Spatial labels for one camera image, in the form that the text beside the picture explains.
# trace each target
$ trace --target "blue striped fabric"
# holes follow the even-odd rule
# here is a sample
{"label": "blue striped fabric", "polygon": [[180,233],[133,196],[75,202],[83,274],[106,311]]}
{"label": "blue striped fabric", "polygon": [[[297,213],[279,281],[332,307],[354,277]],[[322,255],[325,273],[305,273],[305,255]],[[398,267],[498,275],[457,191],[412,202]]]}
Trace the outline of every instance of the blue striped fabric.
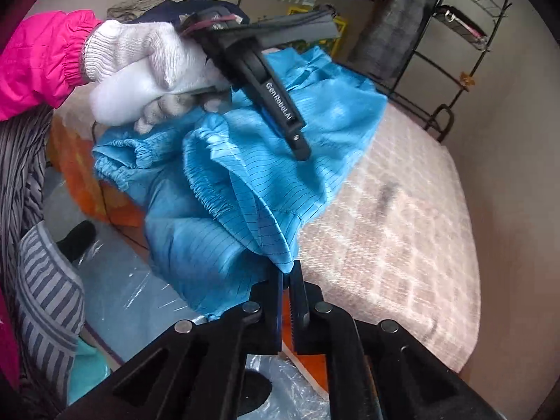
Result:
{"label": "blue striped fabric", "polygon": [[289,272],[298,230],[332,201],[386,104],[318,48],[268,60],[307,122],[308,161],[293,158],[243,92],[223,115],[196,109],[143,137],[112,128],[93,149],[99,175],[147,210],[154,271],[210,317],[247,298],[267,259]]}
{"label": "blue striped fabric", "polygon": [[66,402],[84,320],[83,285],[43,221],[20,242],[17,275],[17,316],[23,344],[60,400]]}

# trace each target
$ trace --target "clear plastic sheet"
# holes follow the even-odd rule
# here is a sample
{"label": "clear plastic sheet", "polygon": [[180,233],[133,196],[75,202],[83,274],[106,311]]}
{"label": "clear plastic sheet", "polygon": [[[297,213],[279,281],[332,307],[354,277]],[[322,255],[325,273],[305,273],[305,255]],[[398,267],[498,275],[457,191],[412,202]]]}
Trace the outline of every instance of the clear plastic sheet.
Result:
{"label": "clear plastic sheet", "polygon": [[289,358],[247,356],[246,368],[272,382],[272,392],[262,406],[239,420],[330,420],[329,402],[313,389]]}
{"label": "clear plastic sheet", "polygon": [[[87,219],[60,180],[49,188],[44,212],[55,241]],[[127,361],[178,320],[205,321],[110,225],[92,222],[97,241],[75,266],[86,292],[88,331],[110,355]]]}

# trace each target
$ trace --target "pink fabric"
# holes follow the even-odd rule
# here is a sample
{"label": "pink fabric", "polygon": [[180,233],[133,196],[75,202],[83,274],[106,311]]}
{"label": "pink fabric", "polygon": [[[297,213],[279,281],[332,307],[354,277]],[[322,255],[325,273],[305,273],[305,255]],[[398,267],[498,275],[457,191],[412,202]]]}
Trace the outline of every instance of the pink fabric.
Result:
{"label": "pink fabric", "polygon": [[17,390],[20,377],[18,346],[2,292],[0,292],[0,371],[13,389]]}
{"label": "pink fabric", "polygon": [[43,102],[59,107],[83,85],[83,43],[101,22],[89,10],[37,14],[21,22],[0,55],[0,121]]}

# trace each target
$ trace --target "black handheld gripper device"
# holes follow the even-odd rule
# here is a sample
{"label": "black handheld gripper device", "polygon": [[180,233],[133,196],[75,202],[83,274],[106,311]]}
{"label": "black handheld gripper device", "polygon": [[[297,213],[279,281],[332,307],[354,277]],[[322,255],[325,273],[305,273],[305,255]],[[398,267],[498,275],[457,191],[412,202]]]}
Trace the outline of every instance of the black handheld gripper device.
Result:
{"label": "black handheld gripper device", "polygon": [[305,161],[311,155],[301,133],[305,121],[262,51],[292,41],[339,37],[332,14],[314,10],[248,25],[240,25],[238,19],[227,8],[216,6],[189,16],[177,31],[201,45],[233,88],[242,88],[260,108],[269,126],[286,140],[296,160]]}

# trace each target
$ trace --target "gloved hand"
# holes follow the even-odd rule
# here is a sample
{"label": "gloved hand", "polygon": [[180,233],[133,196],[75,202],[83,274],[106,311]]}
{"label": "gloved hand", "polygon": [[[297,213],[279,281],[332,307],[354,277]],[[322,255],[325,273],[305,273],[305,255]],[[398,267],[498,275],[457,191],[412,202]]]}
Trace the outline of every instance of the gloved hand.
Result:
{"label": "gloved hand", "polygon": [[166,94],[144,108],[136,122],[141,134],[154,124],[180,116],[197,104],[216,111],[219,103],[229,96],[229,84],[208,60],[202,48],[192,39],[182,40],[170,23],[154,22],[123,24],[108,20],[101,24],[83,48],[83,68],[91,81],[101,82],[122,68],[148,57],[156,82],[172,90],[181,83],[196,89],[215,86],[221,93],[193,96],[191,93]]}

